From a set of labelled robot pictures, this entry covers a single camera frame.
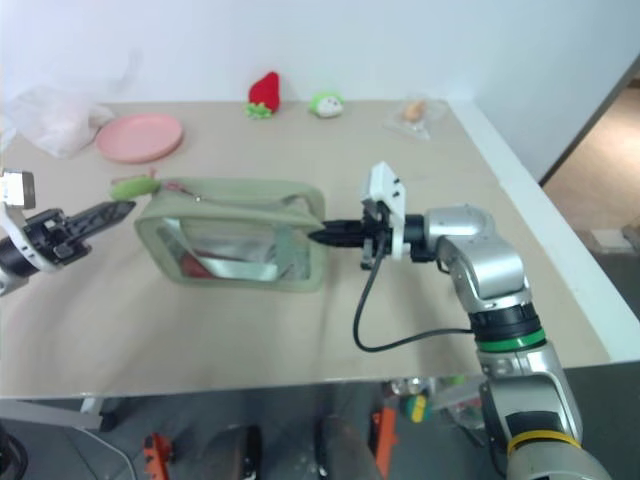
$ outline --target pink plate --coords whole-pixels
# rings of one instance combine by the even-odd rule
[[[168,155],[181,140],[178,120],[162,113],[146,113],[110,122],[98,132],[96,146],[114,162],[143,163]]]

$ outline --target white wall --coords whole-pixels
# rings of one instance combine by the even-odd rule
[[[476,97],[537,178],[640,51],[638,0],[2,3],[5,98],[44,81],[103,100],[244,99],[272,68],[288,99]],[[132,51],[128,88],[106,94]]]
[[[640,1],[505,2],[502,18],[477,103],[540,180],[640,55]]]

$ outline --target table leg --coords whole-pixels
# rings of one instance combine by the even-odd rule
[[[80,410],[67,410],[19,400],[0,400],[0,418],[99,430],[103,421],[100,414],[103,401],[102,398],[90,397],[82,402]]]

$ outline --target orange object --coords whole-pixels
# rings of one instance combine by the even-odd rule
[[[376,465],[385,480],[389,478],[391,468],[391,449],[398,443],[395,434],[396,411],[384,407],[379,413],[373,414],[373,425],[376,429]]]
[[[167,437],[152,433],[144,439],[144,471],[152,480],[169,480],[167,462],[172,453],[171,440]]]

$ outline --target black cable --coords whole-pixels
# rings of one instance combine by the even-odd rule
[[[493,464],[493,469],[502,478],[506,478],[507,474],[505,473],[504,469],[498,465],[498,451],[497,451],[497,446],[493,440],[489,440],[489,455],[491,456],[491,463]]]
[[[8,433],[5,434],[4,441],[5,445],[3,447],[2,455],[0,455],[3,461],[0,473],[6,473],[7,469],[11,469],[13,470],[13,476],[10,477],[10,480],[21,480],[29,466],[27,450],[16,437],[9,435]]]
[[[371,287],[373,286],[373,282],[378,275],[378,270],[380,270],[380,265],[382,264],[382,259],[384,258],[384,249],[386,244],[386,235],[382,233],[378,238],[378,250],[376,252],[376,259],[373,264],[373,268],[371,269],[371,273],[369,274],[369,278],[367,279],[367,283],[364,286],[364,290],[362,290],[362,295],[360,295],[360,301],[358,302],[358,308],[356,308],[356,315],[353,319],[353,340],[356,342],[356,345],[360,350],[364,350],[365,352],[375,353],[375,352],[383,352],[385,350],[391,350],[392,348],[400,347],[402,345],[406,345],[407,343],[416,342],[418,340],[422,340],[424,338],[435,337],[438,335],[449,335],[453,333],[473,333],[472,330],[466,328],[438,328],[435,330],[427,330],[423,333],[418,333],[417,335],[413,335],[411,337],[403,338],[401,340],[397,340],[392,343],[387,343],[386,345],[379,345],[377,347],[367,347],[360,341],[359,326],[360,326],[360,317],[362,316],[362,310],[364,310],[364,305],[367,302],[367,297],[371,292]]]

